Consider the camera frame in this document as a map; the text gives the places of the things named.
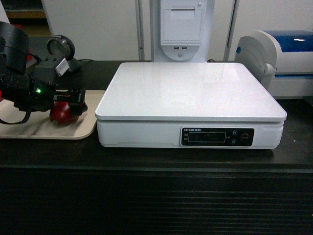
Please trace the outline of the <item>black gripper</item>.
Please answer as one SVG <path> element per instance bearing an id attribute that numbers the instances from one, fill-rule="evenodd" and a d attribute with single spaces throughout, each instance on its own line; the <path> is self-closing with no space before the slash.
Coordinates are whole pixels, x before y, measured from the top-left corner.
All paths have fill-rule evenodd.
<path id="1" fill-rule="evenodd" d="M 19 101 L 14 101 L 14 107 L 20 111 L 45 112 L 53 106 L 54 101 L 68 102 L 69 113 L 72 116 L 80 116 L 88 110 L 85 103 L 86 90 L 70 89 L 56 91 L 57 75 L 45 75 L 43 77 L 28 76 L 30 84 L 26 93 Z"/>

